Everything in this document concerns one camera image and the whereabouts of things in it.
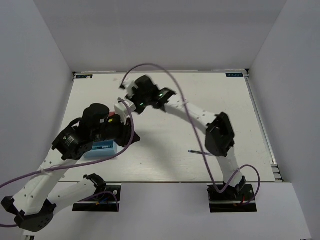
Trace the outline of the blue ink pen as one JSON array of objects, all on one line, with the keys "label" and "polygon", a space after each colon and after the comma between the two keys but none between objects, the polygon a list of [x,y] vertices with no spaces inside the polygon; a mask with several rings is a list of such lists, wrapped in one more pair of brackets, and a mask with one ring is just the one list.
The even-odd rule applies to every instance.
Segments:
[{"label": "blue ink pen", "polygon": [[197,151],[197,150],[188,150],[188,153],[214,157],[214,155],[213,155],[213,154],[211,154],[211,153],[208,153],[208,152],[201,152],[201,151]]}]

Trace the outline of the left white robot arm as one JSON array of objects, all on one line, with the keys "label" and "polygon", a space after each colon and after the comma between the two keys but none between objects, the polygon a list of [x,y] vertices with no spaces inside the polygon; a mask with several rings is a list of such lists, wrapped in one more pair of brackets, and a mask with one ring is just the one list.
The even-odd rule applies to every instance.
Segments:
[{"label": "left white robot arm", "polygon": [[95,173],[86,174],[66,190],[58,193],[52,190],[69,169],[81,166],[78,161],[92,150],[94,143],[112,140],[127,150],[140,141],[132,117],[135,110],[132,102],[120,100],[114,106],[115,114],[110,116],[107,106],[93,103],[83,111],[82,117],[71,121],[52,143],[51,151],[58,158],[44,160],[36,172],[28,174],[30,180],[18,193],[1,201],[5,211],[14,215],[13,226],[36,233],[68,206],[103,198],[107,194],[106,182]]}]

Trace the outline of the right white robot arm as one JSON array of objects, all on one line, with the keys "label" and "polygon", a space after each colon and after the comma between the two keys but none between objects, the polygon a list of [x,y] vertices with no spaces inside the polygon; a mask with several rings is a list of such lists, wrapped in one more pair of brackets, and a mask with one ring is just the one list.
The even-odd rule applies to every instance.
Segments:
[{"label": "right white robot arm", "polygon": [[151,106],[193,123],[194,128],[205,135],[206,151],[218,161],[226,195],[233,200],[243,195],[246,178],[239,171],[234,148],[235,133],[226,113],[214,114],[182,101],[181,95],[167,87],[159,89],[147,75],[136,80],[125,80],[120,87],[126,90],[125,98],[134,104],[137,114],[142,114],[146,107]]}]

